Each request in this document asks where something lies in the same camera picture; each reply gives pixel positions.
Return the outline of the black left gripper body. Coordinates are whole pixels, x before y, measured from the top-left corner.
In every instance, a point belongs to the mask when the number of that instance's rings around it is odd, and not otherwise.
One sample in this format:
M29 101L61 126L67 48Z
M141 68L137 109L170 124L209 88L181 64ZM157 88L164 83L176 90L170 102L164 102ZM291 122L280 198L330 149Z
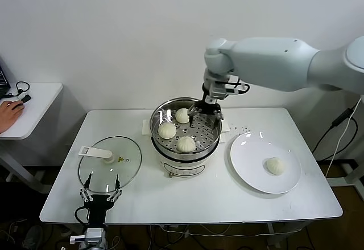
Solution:
M92 194L90 201L85 203L85 208L89 212L88 223L104 223L106 213L114 206L110 200L110 195Z

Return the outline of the person's bare hand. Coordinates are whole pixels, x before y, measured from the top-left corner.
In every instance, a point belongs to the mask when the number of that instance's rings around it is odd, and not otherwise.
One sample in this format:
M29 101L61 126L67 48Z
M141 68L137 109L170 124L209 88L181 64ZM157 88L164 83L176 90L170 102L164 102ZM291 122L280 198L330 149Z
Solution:
M23 101L3 101L0 107L0 133L12 127L24 110Z

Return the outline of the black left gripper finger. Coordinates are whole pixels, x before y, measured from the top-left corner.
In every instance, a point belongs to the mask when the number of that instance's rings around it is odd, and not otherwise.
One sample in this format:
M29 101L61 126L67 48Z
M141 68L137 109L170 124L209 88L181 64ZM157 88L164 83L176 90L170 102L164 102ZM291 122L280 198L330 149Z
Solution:
M92 201L92 198L88 193L91 178L92 178L92 173L90 173L88 175L88 178L85 181L85 183L83 185L83 188L80 190L80 196L81 196L81 199L82 199L83 202L91 202Z
M111 195L108 197L109 202L116 202L117 199L122 195L122 189L119 181L119 175L116 175L115 188Z

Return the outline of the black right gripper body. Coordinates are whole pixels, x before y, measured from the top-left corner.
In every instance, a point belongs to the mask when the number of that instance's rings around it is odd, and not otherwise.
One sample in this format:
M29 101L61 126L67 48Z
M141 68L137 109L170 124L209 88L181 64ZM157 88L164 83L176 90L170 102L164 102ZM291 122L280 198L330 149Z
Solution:
M221 107L217 99L206 98L195 102L194 112L199 114L220 114Z

